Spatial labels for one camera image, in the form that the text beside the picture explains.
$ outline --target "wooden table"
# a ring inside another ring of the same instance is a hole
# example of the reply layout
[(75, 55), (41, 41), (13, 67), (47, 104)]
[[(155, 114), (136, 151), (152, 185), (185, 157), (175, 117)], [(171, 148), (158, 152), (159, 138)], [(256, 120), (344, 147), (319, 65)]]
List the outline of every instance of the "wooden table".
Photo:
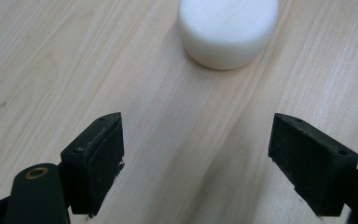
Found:
[(126, 166), (72, 223), (343, 223), (316, 217), (268, 157), (275, 112), (358, 152), (358, 1), (282, 0), (250, 65), (184, 52), (178, 1), (0, 0), (0, 199), (13, 177), (122, 112)]

